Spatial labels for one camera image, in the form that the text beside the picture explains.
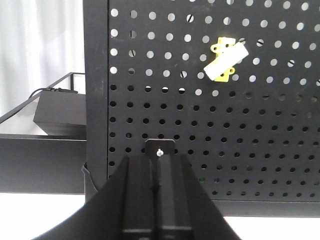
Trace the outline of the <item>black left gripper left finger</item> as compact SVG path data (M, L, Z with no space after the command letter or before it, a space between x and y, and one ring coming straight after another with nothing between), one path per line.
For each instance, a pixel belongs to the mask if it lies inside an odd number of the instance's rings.
M151 161L124 157L106 184L67 220L39 240L153 240Z

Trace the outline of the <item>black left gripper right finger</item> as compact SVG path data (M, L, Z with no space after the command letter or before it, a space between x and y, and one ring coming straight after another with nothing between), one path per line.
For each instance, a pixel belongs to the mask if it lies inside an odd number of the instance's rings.
M195 176L185 155L158 159L160 240L238 240Z

